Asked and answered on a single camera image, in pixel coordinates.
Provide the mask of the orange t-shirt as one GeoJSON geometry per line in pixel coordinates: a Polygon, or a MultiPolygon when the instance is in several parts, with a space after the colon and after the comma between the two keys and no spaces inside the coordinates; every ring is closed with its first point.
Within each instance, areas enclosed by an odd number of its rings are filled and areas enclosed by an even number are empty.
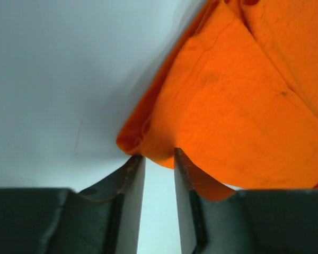
{"type": "Polygon", "coordinates": [[[117,136],[239,188],[318,188],[318,1],[206,1],[117,136]]]}

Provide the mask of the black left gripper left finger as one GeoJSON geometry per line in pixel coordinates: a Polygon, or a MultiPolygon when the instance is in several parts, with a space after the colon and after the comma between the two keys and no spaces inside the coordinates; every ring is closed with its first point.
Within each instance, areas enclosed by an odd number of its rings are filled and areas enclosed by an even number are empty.
{"type": "Polygon", "coordinates": [[[136,253],[145,159],[70,188],[0,188],[0,253],[136,253]]]}

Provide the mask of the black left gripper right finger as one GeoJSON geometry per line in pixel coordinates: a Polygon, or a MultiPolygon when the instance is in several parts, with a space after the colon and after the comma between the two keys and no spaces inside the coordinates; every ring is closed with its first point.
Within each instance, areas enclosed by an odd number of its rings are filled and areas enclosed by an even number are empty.
{"type": "Polygon", "coordinates": [[[318,189],[235,191],[174,151],[182,253],[318,253],[318,189]]]}

